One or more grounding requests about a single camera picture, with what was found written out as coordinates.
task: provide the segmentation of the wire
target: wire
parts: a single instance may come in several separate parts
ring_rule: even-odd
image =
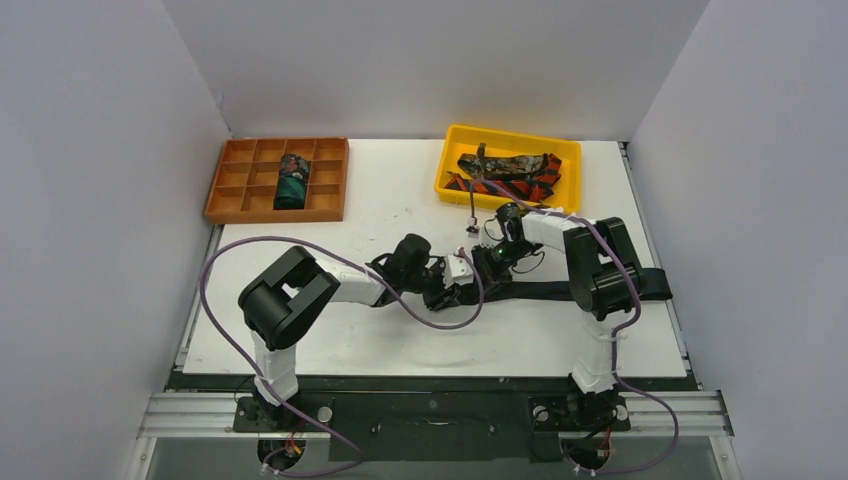
[[[626,322],[624,322],[621,325],[618,325],[617,327],[613,328],[612,331],[610,332],[610,338],[612,338],[614,340],[613,342],[611,342],[611,347],[612,347],[611,348],[611,350],[612,350],[612,369],[611,370],[613,372],[612,376],[615,379],[615,381],[618,382],[619,385],[621,385],[621,387],[623,389],[628,390],[630,392],[633,392],[637,395],[641,395],[645,398],[651,399],[651,400],[659,403],[663,408],[665,408],[668,411],[669,415],[671,415],[671,421],[674,423],[674,434],[671,437],[671,443],[669,444],[668,448],[666,448],[666,450],[663,453],[661,453],[658,457],[656,457],[655,459],[651,460],[648,463],[645,463],[644,465],[640,465],[638,467],[627,467],[627,468],[619,468],[619,469],[614,469],[614,470],[604,470],[604,471],[601,471],[601,472],[594,472],[592,470],[588,470],[586,468],[583,468],[580,465],[577,465],[577,470],[587,472],[587,473],[596,473],[598,475],[615,475],[615,474],[622,474],[622,473],[637,473],[637,472],[643,472],[645,470],[648,470],[649,468],[659,464],[660,462],[662,462],[663,460],[668,458],[669,455],[671,455],[671,453],[677,447],[677,442],[680,439],[680,421],[677,418],[677,414],[674,413],[674,409],[671,408],[671,405],[666,403],[665,400],[657,397],[656,395],[653,395],[651,393],[648,393],[646,391],[643,391],[643,390],[640,390],[636,387],[631,386],[630,384],[625,382],[624,379],[622,379],[618,375],[618,373],[616,372],[616,368],[618,367],[618,341],[617,341],[618,333],[621,332],[622,330],[624,330],[625,328],[628,328],[631,325],[633,325],[634,323],[636,323],[639,320],[639,317],[642,316],[642,302],[639,300],[639,292],[636,290],[636,286],[633,284],[633,280],[630,278],[630,274],[627,273],[627,269],[624,268],[624,265],[621,263],[621,260],[618,258],[618,256],[615,254],[615,252],[612,251],[612,248],[610,248],[610,246],[604,240],[604,237],[601,236],[600,232],[598,232],[598,229],[595,228],[595,226],[589,220],[586,220],[585,218],[582,218],[582,217],[578,217],[576,215],[567,215],[565,213],[557,212],[555,210],[543,211],[543,210],[540,210],[536,207],[532,207],[532,206],[528,205],[527,203],[525,203],[520,198],[513,195],[512,192],[501,187],[500,185],[498,185],[494,182],[490,182],[488,180],[481,179],[481,178],[473,180],[471,182],[471,185],[468,188],[468,193],[471,197],[471,216],[472,217],[474,217],[474,187],[478,183],[482,183],[486,186],[494,188],[495,190],[501,192],[505,196],[511,198],[518,205],[524,207],[525,209],[527,209],[531,212],[536,212],[536,213],[540,213],[540,214],[543,214],[543,215],[547,214],[547,215],[559,217],[559,218],[562,218],[562,219],[565,219],[565,220],[573,220],[573,221],[575,221],[575,222],[577,222],[581,225],[584,225],[586,228],[588,228],[589,232],[592,234],[593,237],[595,237],[595,240],[598,242],[598,244],[601,245],[601,248],[604,250],[604,252],[607,254],[607,256],[612,260],[615,267],[618,269],[618,271],[624,277],[624,283],[627,285],[627,290],[630,292],[630,297],[633,300],[633,316],[630,317],[630,319],[627,320]]]
[[[362,461],[365,457],[365,452],[363,452],[362,449],[360,449],[355,443],[348,440],[347,437],[345,437],[344,435],[340,434],[339,432],[333,430],[332,428],[324,425],[323,423],[319,422],[318,420],[315,420],[314,418],[310,417],[306,413],[302,412],[300,409],[298,409],[297,407],[295,407],[291,403],[287,402],[279,393],[277,393],[277,391],[274,389],[274,387],[271,386],[271,384],[265,379],[265,377],[262,374],[262,369],[259,367],[259,365],[256,363],[256,361],[253,360],[253,357],[251,357],[250,354],[247,353],[247,351],[245,351],[244,348],[242,348],[241,345],[239,345],[238,342],[236,342],[236,340],[229,333],[227,333],[227,331],[224,329],[223,325],[221,325],[221,322],[218,321],[218,319],[212,313],[212,309],[209,307],[209,298],[208,298],[206,290],[207,290],[207,287],[208,287],[208,284],[209,284],[209,274],[212,272],[212,265],[215,263],[215,260],[217,260],[224,253],[226,253],[226,252],[228,252],[228,251],[230,251],[230,250],[232,250],[236,247],[239,247],[239,246],[242,246],[242,245],[247,245],[248,243],[256,243],[256,242],[285,242],[285,243],[293,243],[295,245],[301,245],[301,246],[308,247],[308,248],[311,248],[313,250],[316,250],[318,252],[321,252],[322,254],[324,254],[324,255],[326,255],[326,256],[328,256],[328,257],[330,257],[330,258],[332,258],[332,259],[334,259],[338,262],[341,262],[345,265],[348,265],[352,268],[362,269],[366,274],[368,274],[368,276],[370,276],[371,278],[373,278],[374,280],[379,282],[381,285],[383,285],[386,288],[386,290],[388,290],[389,293],[391,293],[392,296],[394,296],[397,299],[398,304],[400,304],[400,306],[403,307],[404,310],[406,310],[410,315],[412,315],[413,318],[415,318],[419,322],[423,323],[424,325],[427,325],[429,327],[432,327],[432,328],[435,328],[435,329],[438,329],[438,330],[456,330],[456,329],[465,327],[465,326],[471,324],[471,322],[473,322],[480,315],[480,311],[483,310],[483,303],[485,301],[483,280],[480,278],[480,274],[477,272],[477,269],[474,268],[474,264],[471,261],[471,259],[468,258],[468,255],[465,254],[465,250],[460,248],[459,249],[459,255],[471,267],[471,272],[474,274],[474,279],[477,282],[477,288],[480,291],[480,303],[477,305],[477,310],[474,311],[474,314],[471,315],[471,318],[469,318],[468,320],[461,322],[461,323],[454,324],[454,325],[438,325],[438,324],[430,322],[429,320],[427,320],[427,319],[419,316],[417,313],[415,313],[412,310],[412,308],[406,302],[404,302],[404,300],[400,297],[400,294],[398,294],[397,291],[395,291],[395,289],[392,288],[391,285],[389,285],[379,275],[371,272],[370,270],[364,269],[361,266],[357,265],[356,263],[354,263],[350,260],[347,260],[343,257],[340,257],[339,255],[336,255],[335,253],[333,253],[333,252],[331,252],[331,251],[329,251],[329,250],[327,250],[327,249],[325,249],[321,246],[318,246],[318,245],[316,245],[312,242],[307,242],[305,240],[300,240],[300,239],[297,239],[297,238],[290,238],[290,237],[271,236],[271,235],[244,238],[242,240],[238,240],[238,241],[235,241],[233,243],[230,243],[229,245],[225,245],[224,247],[221,247],[218,251],[216,251],[214,254],[212,254],[212,256],[209,257],[209,259],[207,259],[206,262],[203,264],[203,268],[200,270],[200,280],[198,282],[199,283],[198,291],[200,293],[200,305],[203,307],[203,311],[206,313],[206,316],[209,317],[209,321],[212,322],[212,325],[215,327],[215,330],[217,330],[218,333],[220,333],[221,336],[224,337],[224,340],[226,340],[227,343],[229,343],[239,353],[239,355],[241,355],[247,361],[247,363],[250,365],[250,368],[256,374],[256,378],[259,379],[259,381],[262,383],[262,385],[265,387],[265,389],[268,391],[268,393],[270,393],[271,396],[277,402],[279,402],[279,404],[281,406],[283,406],[284,408],[286,408],[290,412],[294,413],[295,415],[297,415],[298,417],[300,417],[302,420],[304,420],[306,423],[312,425],[313,427],[316,427],[319,430],[326,432],[326,433],[329,433],[333,437],[336,437],[339,441],[341,441],[342,443],[344,443],[345,445],[347,445],[348,447],[353,449],[356,452],[356,454],[359,456],[359,458],[357,460],[354,460],[350,463],[346,463],[344,465],[341,465],[341,466],[338,466],[338,467],[335,467],[335,468],[320,470],[320,471],[317,471],[317,472],[292,473],[292,472],[286,472],[286,471],[276,471],[275,473],[279,473],[280,475],[283,475],[283,476],[286,476],[286,477],[313,478],[313,477],[320,477],[320,476],[323,476],[323,475],[329,475],[331,473],[341,472],[341,471],[353,468],[353,467],[359,465],[360,463],[362,463]],[[274,452],[271,452],[268,456],[265,457],[266,461],[263,462],[263,463],[265,465],[268,465],[268,463],[267,463],[268,460],[270,460],[271,458],[274,457],[274,455],[276,455],[276,454],[278,454],[278,453],[280,453],[281,451],[284,451],[284,450],[285,450],[285,446],[283,447],[282,450],[277,449]]]
[[[304,425],[306,425],[306,422],[301,420],[300,425],[298,425],[297,428],[292,429],[292,434],[289,435],[289,439],[288,439],[288,442],[287,442],[287,445],[290,447],[290,449],[294,450],[294,452],[297,453],[298,455],[302,454],[303,452],[300,450],[300,447],[298,447],[297,443],[294,441],[294,435],[297,433],[298,430],[303,428]]]
[[[433,265],[443,261],[444,257],[440,257],[438,255],[430,255],[430,258],[427,260],[427,268],[432,267]]]
[[[539,265],[541,265],[542,262],[545,261],[545,251],[542,250],[541,252],[537,252],[537,253],[534,253],[532,255],[527,255],[524,258],[529,258],[529,257],[542,257],[542,258],[540,258],[539,263],[537,263],[536,266],[531,268],[530,270],[525,270],[523,272],[519,272],[518,270],[515,269],[515,267],[512,267],[512,268],[510,268],[510,270],[512,270],[512,273],[517,273],[518,275],[524,275],[525,273],[530,273],[533,270],[536,270],[537,268],[539,268]]]
[[[612,434],[612,427],[607,427],[607,435],[604,437],[604,441],[601,443],[601,446],[598,447],[598,450],[604,448],[604,445],[609,443],[609,437]]]
[[[558,456],[556,458],[550,458],[550,457],[542,457],[541,455],[536,453],[536,433],[535,433],[536,432],[536,423],[538,423],[538,421],[539,421],[539,415],[541,415],[544,412],[545,412],[544,410],[540,410],[540,411],[536,412],[535,415],[533,415],[533,425],[530,427],[530,454],[533,455],[533,457],[535,457],[536,460],[539,460],[539,461],[542,461],[542,462],[561,462],[562,456]]]
[[[253,376],[247,377],[244,380],[242,380],[241,383],[239,383],[238,387],[236,387],[236,390],[233,392],[233,401],[236,402],[236,405],[238,405],[238,399],[236,398],[236,395],[238,395],[239,390],[241,390],[241,387],[243,387],[244,384],[247,383],[248,380],[252,380],[254,378],[256,378],[256,377],[253,377]]]
[[[374,260],[371,260],[371,263],[377,263],[377,264],[379,264],[380,262],[382,262],[383,260],[385,260],[385,259],[389,258],[390,256],[392,256],[392,254],[391,254],[391,253],[384,253],[384,254],[382,254],[382,255],[379,255],[379,256],[378,256],[377,258],[375,258]]]
[[[486,236],[487,236],[487,237],[489,237],[489,238],[491,238],[492,240],[494,240],[494,241],[496,241],[496,242],[500,242],[501,240],[503,240],[503,237],[501,237],[501,238],[495,238],[495,237],[493,237],[493,236],[492,236],[492,234],[491,234],[491,233],[489,233],[489,227],[488,227],[488,225],[489,225],[489,222],[493,222],[493,221],[495,221],[495,219],[494,219],[494,218],[490,218],[490,219],[486,220],[485,222],[483,222],[483,232],[485,232],[485,233],[486,233]]]
[[[607,458],[612,456],[612,430],[607,431]]]

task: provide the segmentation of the white tabletop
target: white tabletop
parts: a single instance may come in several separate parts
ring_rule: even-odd
[[[220,245],[256,235],[284,235],[317,243],[358,262],[394,250],[407,233],[427,238],[441,255],[474,241],[465,232],[468,207],[439,202],[433,179],[442,140],[351,140],[343,222],[227,225]],[[625,166],[615,142],[581,142],[581,214],[624,220],[643,266],[653,266]],[[481,210],[484,215],[493,212]],[[224,327],[249,352],[248,328],[236,299],[242,289],[289,245],[257,243],[224,254],[212,271],[209,302]],[[527,259],[526,269],[535,263]],[[567,278],[565,259],[548,252],[520,280]],[[437,322],[462,321],[474,307],[427,312],[419,296],[404,298]],[[486,304],[480,317],[457,331],[438,331],[410,318],[397,304],[383,308],[330,304],[297,345],[299,375],[560,377],[571,372],[586,332],[585,315],[571,302],[507,300]],[[627,331],[619,365],[628,377],[681,377],[668,308],[644,304],[642,319]],[[252,373],[200,312],[183,371]]]

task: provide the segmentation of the white wall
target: white wall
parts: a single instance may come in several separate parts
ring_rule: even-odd
[[[227,130],[158,1],[0,10],[0,476],[122,478]]]
[[[846,478],[848,3],[712,0],[630,146],[747,480]]]
[[[237,136],[629,139],[708,0],[163,0]]]

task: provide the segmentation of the plastic bin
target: plastic bin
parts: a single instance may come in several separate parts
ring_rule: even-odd
[[[451,179],[448,172],[459,173],[463,178],[471,178],[459,169],[457,160],[463,153],[476,153],[477,147],[481,143],[486,144],[487,156],[512,157],[515,155],[553,153],[559,157],[562,160],[562,166],[559,170],[562,176],[553,187],[554,194],[546,198],[544,203],[552,207],[562,207],[567,213],[576,213],[580,210],[579,143],[558,138],[537,137],[465,125],[451,125],[448,128],[445,147],[442,150],[442,159],[439,162],[439,170],[436,173],[436,183],[434,184],[441,201],[459,205],[471,203],[468,192],[449,190],[444,187]],[[506,197],[474,194],[474,205],[477,208],[495,210],[510,201]]]

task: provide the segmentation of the black mount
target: black mount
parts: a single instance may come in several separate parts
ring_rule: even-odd
[[[290,400],[297,408],[316,417],[321,407],[333,412],[326,423],[369,453],[368,461],[467,461],[497,458],[528,458],[531,462],[562,461],[560,432],[602,432],[630,430],[628,420],[618,420],[616,407],[626,406],[617,391],[583,394],[570,378],[550,380],[555,388],[539,387],[526,379],[494,379],[496,386],[476,391],[440,391],[436,379],[420,379],[422,389],[392,386],[389,393],[346,391],[334,386],[313,390],[304,388]],[[378,385],[385,378],[374,378]],[[544,421],[534,421],[542,408]],[[239,433],[317,432],[294,415],[263,404],[261,396],[241,397],[233,420]],[[569,439],[569,450],[589,448],[589,440]],[[267,454],[271,446],[260,441],[258,449]],[[355,459],[350,448],[330,440],[330,461]],[[288,468],[291,458],[281,455],[275,468]]]
[[[430,260],[435,261],[428,267]],[[430,242],[419,235],[407,234],[393,253],[384,253],[367,265],[397,293],[421,294],[424,304],[431,311],[459,305],[459,286],[445,288],[444,285],[444,257],[431,256]],[[394,295],[385,291],[373,306],[383,307],[394,301]]]
[[[283,285],[300,291],[291,297]],[[244,311],[244,322],[265,340],[268,350],[283,350],[306,335],[339,285],[315,257],[296,246],[250,282],[239,295],[238,304]]]
[[[536,253],[542,245],[528,242],[524,238],[524,227],[521,217],[524,212],[515,203],[502,205],[495,211],[495,218],[501,227],[503,239],[492,247],[475,246],[471,250],[474,268],[480,274],[486,287],[486,296],[512,282],[510,268],[527,255]],[[467,289],[477,287],[470,285]]]
[[[595,228],[621,260],[636,286],[636,292],[640,292],[642,265],[633,249],[633,242],[624,222],[620,218],[612,217],[597,221]],[[633,299],[624,276],[609,260],[592,232],[586,227],[573,228],[563,233],[563,240],[571,293],[577,305],[583,311],[592,312],[598,321],[604,320],[607,314],[612,312],[630,311],[633,308]]]

